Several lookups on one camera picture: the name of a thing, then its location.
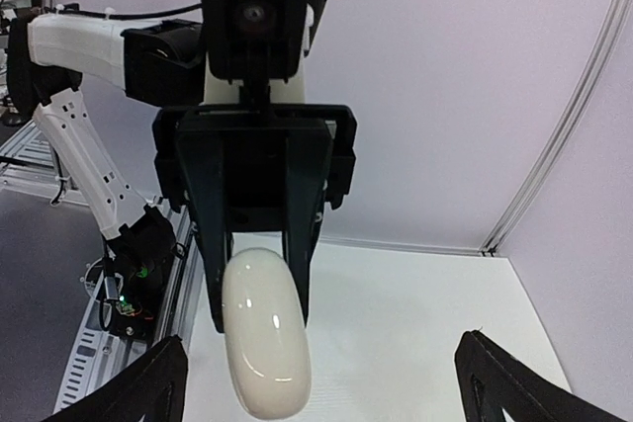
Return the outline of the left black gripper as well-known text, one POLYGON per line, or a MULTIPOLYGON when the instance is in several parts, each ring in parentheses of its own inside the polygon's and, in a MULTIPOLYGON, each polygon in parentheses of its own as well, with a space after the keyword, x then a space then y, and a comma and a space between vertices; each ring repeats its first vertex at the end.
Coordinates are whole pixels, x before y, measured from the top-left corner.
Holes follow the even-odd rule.
MULTIPOLYGON (((281 104, 273 113, 283 126, 315 120, 290 130, 286 138, 284 257, 307 320, 317 216, 324 202, 337 210, 350 193, 357 121, 352 110, 342 105, 281 104)), ((225 332, 223 278, 230 255, 225 166, 227 222, 236 232, 273 231, 281 222, 284 164, 281 132, 273 132, 273 138, 266 138, 257 115, 236 105, 164 108, 152 124, 161 193, 174 211, 188 204, 197 225, 211 316, 221 334, 225 332), (224 142, 214 131, 177 132, 185 123, 217 126, 222 117, 237 124, 237 137, 228 141, 226 156, 224 142)))

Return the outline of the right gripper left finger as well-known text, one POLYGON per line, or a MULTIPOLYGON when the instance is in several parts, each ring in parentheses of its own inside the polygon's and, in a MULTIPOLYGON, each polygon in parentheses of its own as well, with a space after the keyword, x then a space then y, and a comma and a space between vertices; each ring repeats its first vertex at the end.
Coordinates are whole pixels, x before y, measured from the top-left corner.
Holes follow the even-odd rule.
POLYGON ((178 336, 162 339, 112 380, 49 422, 183 420, 188 357, 178 336))

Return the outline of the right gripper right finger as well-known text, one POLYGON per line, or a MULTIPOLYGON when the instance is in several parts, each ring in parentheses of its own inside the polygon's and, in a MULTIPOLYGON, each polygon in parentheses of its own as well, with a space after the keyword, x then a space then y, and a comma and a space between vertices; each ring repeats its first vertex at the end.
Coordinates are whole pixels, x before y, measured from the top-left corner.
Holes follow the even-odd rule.
POLYGON ((479 330, 465 332, 454 355, 467 421, 617 421, 548 382, 479 330))

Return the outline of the white earbud charging case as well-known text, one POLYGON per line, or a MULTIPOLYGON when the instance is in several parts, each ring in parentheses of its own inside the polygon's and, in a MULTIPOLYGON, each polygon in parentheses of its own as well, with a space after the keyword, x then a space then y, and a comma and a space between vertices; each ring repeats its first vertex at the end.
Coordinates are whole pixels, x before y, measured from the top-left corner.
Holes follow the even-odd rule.
POLYGON ((222 288, 226 358, 233 389, 252 417, 293 417, 312 391, 312 361, 291 271, 276 252, 249 248, 228 262, 222 288))

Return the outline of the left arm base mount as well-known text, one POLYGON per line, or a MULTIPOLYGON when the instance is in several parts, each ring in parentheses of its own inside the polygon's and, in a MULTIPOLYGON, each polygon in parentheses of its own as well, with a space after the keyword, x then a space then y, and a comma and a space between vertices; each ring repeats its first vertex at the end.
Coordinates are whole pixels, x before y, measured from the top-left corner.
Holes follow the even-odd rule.
POLYGON ((98 261, 103 270, 96 289, 99 327, 116 337, 150 343, 174 261, 185 256, 184 247, 169 219, 151 205, 105 245, 108 253, 98 261))

